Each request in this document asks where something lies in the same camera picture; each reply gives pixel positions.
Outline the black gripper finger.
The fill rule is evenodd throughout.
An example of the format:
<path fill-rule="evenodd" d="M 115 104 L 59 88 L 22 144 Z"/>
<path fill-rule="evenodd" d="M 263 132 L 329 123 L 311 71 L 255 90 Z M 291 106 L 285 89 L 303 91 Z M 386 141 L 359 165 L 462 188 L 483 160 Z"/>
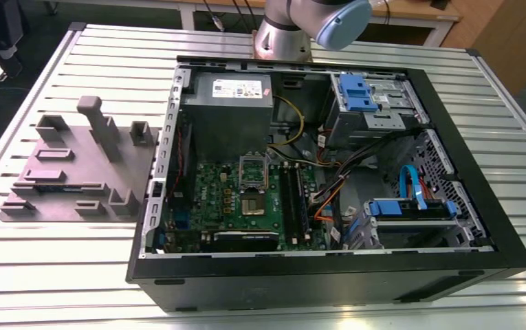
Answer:
<path fill-rule="evenodd" d="M 27 33 L 28 21 L 18 0 L 0 1 L 0 65 L 10 78 L 23 70 L 16 45 Z"/>

